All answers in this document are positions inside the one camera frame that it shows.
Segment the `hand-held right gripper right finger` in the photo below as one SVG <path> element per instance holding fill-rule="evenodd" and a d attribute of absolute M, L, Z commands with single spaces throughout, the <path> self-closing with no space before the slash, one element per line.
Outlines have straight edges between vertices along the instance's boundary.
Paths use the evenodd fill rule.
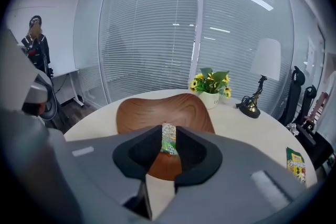
<path fill-rule="evenodd" d="M 176 147 L 182 172 L 163 223 L 288 223 L 307 204 L 305 186 L 247 143 L 178 127 Z"/>

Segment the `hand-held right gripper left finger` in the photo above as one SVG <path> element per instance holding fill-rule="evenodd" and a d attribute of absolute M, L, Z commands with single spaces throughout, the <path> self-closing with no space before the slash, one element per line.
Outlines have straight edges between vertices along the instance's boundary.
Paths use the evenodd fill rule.
<path fill-rule="evenodd" d="M 65 143 L 82 223 L 151 222 L 146 175 L 161 143 L 160 125 Z"/>

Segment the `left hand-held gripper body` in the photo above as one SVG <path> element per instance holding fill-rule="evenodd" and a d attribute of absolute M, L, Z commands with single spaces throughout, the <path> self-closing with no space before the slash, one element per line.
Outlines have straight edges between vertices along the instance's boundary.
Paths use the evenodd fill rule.
<path fill-rule="evenodd" d="M 25 103 L 44 104 L 53 98 L 51 80 L 38 70 L 8 28 L 1 29 L 1 109 L 19 111 Z"/>

